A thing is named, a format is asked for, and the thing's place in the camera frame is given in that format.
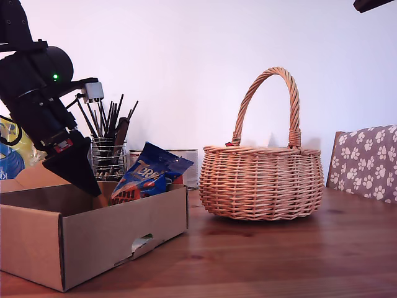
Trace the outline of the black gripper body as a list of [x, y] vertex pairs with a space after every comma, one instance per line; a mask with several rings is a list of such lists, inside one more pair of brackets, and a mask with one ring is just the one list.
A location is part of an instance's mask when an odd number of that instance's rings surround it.
[[14, 99], [14, 120], [40, 151], [47, 151], [66, 129], [77, 127], [76, 119], [59, 98], [47, 99], [39, 90]]

